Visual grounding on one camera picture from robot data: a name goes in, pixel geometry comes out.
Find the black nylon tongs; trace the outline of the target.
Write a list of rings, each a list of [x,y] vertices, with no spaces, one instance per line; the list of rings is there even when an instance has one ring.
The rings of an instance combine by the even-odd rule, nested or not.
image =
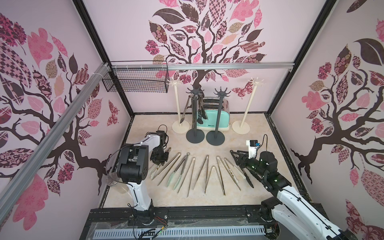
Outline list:
[[[248,159],[234,159],[234,160],[235,160],[236,165],[240,167],[241,171],[245,175],[247,183],[251,186],[251,188],[254,188],[254,185],[253,185],[251,179],[249,178],[249,176],[246,174],[246,172],[244,170],[246,168],[246,163],[247,163]]]

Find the steel tongs white tips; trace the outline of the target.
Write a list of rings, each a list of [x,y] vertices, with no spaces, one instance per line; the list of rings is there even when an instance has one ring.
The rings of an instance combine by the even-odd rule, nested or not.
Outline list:
[[[158,171],[160,169],[160,167],[162,166],[162,164],[154,164],[152,167],[151,167],[151,171],[150,171],[150,179],[153,180],[157,175],[158,175]]]

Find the grey utensil rack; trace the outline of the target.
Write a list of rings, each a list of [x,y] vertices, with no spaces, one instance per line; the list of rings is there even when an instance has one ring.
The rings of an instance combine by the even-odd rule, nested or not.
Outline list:
[[[225,97],[229,96],[230,92],[231,91],[228,91],[228,88],[226,88],[225,90],[222,90],[222,88],[220,87],[219,91],[217,89],[215,89],[214,94],[216,94],[219,97],[219,106],[218,106],[218,112],[217,112],[216,126],[215,126],[214,131],[210,131],[206,134],[206,140],[212,146],[220,146],[225,141],[225,136],[222,132],[219,131],[219,126],[220,126],[220,118],[221,118],[223,100]]]

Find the grey utensil rack stand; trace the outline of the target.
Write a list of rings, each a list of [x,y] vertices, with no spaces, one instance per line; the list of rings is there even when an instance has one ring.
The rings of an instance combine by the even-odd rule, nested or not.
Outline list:
[[[187,131],[186,138],[192,144],[201,143],[205,139],[205,134],[202,130],[197,129],[197,118],[198,118],[198,96],[203,91],[201,89],[190,90],[192,95],[192,128]]]

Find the black silicone tip tongs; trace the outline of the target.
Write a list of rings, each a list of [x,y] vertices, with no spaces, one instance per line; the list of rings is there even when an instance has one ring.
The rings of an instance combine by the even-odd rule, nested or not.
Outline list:
[[[203,119],[204,120],[208,119],[203,103],[204,103],[203,96],[198,95],[198,119],[197,119],[197,123],[201,124],[201,125],[204,123]]]

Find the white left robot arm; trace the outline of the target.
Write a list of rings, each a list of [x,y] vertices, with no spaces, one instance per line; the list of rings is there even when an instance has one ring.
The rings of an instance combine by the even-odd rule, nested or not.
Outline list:
[[[117,175],[129,187],[134,202],[133,214],[144,224],[150,224],[155,218],[153,201],[145,184],[149,161],[164,164],[168,160],[167,140],[165,131],[149,132],[139,143],[124,144],[121,149]]]

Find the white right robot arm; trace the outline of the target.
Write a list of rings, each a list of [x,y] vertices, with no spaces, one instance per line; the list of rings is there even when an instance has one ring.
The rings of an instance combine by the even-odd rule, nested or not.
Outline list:
[[[271,152],[261,152],[260,157],[249,158],[245,151],[230,151],[235,163],[248,169],[273,196],[262,201],[259,216],[266,222],[282,224],[300,240],[353,240],[349,230],[341,230],[316,210],[278,172],[278,161]]]

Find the steel tongs right centre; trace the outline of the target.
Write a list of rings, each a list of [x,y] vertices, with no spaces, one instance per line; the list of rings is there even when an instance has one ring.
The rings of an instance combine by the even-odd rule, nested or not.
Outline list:
[[[230,172],[229,172],[229,170],[228,170],[228,168],[227,168],[227,166],[226,166],[226,163],[225,163],[224,159],[221,158],[220,156],[217,156],[217,160],[223,165],[223,167],[224,167],[224,169],[225,169],[225,170],[224,170],[225,175],[232,181],[232,183],[237,187],[237,189],[238,189],[239,191],[241,191],[242,189],[241,189],[239,183],[237,184],[237,183],[235,182],[234,178],[230,175]]]

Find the green silicone tip tongs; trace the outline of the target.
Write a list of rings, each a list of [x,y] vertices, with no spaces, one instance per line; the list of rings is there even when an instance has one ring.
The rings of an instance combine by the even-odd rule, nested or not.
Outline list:
[[[175,185],[173,187],[173,190],[176,189],[178,186],[179,182],[181,181],[182,175],[185,171],[186,163],[188,161],[188,158],[190,156],[190,152],[187,152],[187,154],[182,158],[181,162],[178,164],[176,169],[172,172],[166,187],[169,187],[173,181],[173,179],[176,179]]]

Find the cream utensil rack right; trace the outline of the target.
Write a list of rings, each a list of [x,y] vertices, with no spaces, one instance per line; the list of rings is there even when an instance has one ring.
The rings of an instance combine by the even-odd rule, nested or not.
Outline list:
[[[248,115],[250,106],[251,106],[252,101],[254,99],[257,87],[262,86],[264,84],[265,84],[264,79],[259,80],[259,78],[256,78],[256,79],[251,78],[251,80],[246,84],[246,86],[243,89],[236,88],[235,92],[237,94],[248,93],[248,94],[250,94],[250,97],[249,97],[245,112],[243,114],[242,120],[241,121],[235,121],[232,123],[232,129],[235,133],[240,134],[240,135],[245,135],[250,131],[250,126],[249,126],[249,124],[246,123],[246,117]]]

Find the cream utensil rack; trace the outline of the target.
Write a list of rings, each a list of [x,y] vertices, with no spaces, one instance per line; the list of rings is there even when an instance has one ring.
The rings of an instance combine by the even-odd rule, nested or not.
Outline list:
[[[245,135],[250,131],[250,126],[249,126],[249,124],[246,123],[246,117],[248,115],[250,106],[251,106],[252,101],[254,99],[257,87],[262,86],[264,84],[265,84],[264,79],[259,80],[259,78],[256,78],[256,79],[251,78],[251,80],[246,84],[246,86],[243,89],[236,88],[235,92],[237,94],[248,93],[248,94],[250,94],[250,97],[249,97],[245,112],[243,114],[242,120],[241,121],[235,121],[232,123],[232,129],[235,133],[240,134],[240,135]]]
[[[183,134],[186,133],[190,129],[190,124],[188,122],[182,122],[180,123],[182,119],[181,111],[180,111],[180,100],[179,100],[179,91],[178,86],[181,85],[181,81],[179,80],[170,80],[169,86],[172,86],[175,91],[175,100],[176,100],[176,106],[177,106],[177,115],[178,120],[176,120],[172,125],[172,130],[177,134]]]

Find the clear glass lid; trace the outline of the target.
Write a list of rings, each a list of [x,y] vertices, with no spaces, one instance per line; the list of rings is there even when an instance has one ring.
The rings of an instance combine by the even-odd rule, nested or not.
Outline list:
[[[109,172],[106,183],[109,187],[117,187],[121,183],[121,178],[118,177],[116,172]]]

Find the mint green toaster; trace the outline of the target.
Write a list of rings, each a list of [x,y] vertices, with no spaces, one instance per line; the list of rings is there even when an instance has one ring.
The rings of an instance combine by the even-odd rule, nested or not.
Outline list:
[[[198,113],[197,129],[214,131],[216,129],[217,116],[219,111],[219,97],[204,97],[203,108],[207,119]],[[219,131],[228,131],[230,128],[230,106],[226,99],[222,101],[222,110],[219,122]]]

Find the white handled tongs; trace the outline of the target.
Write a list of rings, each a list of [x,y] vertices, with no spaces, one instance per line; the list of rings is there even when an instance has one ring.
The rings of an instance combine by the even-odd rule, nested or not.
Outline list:
[[[227,158],[224,158],[224,161],[226,163],[226,166],[230,172],[230,175],[234,178],[235,182],[238,184],[239,180],[236,178],[233,170],[237,172],[244,180],[246,179],[245,175],[240,171],[238,168],[235,167],[234,164],[232,164]]]

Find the aluminium frame rail left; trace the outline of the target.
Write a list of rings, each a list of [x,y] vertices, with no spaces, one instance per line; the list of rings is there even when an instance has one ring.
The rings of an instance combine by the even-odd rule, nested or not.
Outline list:
[[[48,158],[49,153],[56,146],[70,123],[74,120],[80,108],[86,103],[86,100],[96,88],[97,84],[109,70],[110,67],[107,63],[101,64],[95,70],[80,93],[75,97],[70,106],[66,108],[63,115],[52,127],[48,135],[35,148],[31,157],[23,164],[17,174],[3,190],[1,194],[1,222],[5,220],[23,191],[27,188],[28,184],[33,180],[35,174]]]

